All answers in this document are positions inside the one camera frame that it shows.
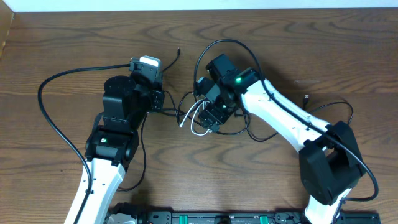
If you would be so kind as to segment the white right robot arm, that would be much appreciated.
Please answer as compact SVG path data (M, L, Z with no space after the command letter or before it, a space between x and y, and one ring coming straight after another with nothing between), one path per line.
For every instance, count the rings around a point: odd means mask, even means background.
M238 69L221 54L195 78L194 93L207 105L199 114L204 128L217 131L241 108L270 125L297 151L300 178L310 198L304 211L310 223L333 223L348 194L368 172L348 123L332 125L295 105L253 68Z

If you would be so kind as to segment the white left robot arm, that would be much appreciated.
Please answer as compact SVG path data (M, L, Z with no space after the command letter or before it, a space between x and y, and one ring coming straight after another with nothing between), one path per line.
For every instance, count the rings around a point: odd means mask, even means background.
M139 145L137 130L145 115L164 102L161 61L133 58L129 76L104 83L103 107L86 142L84 170L66 223L103 223Z

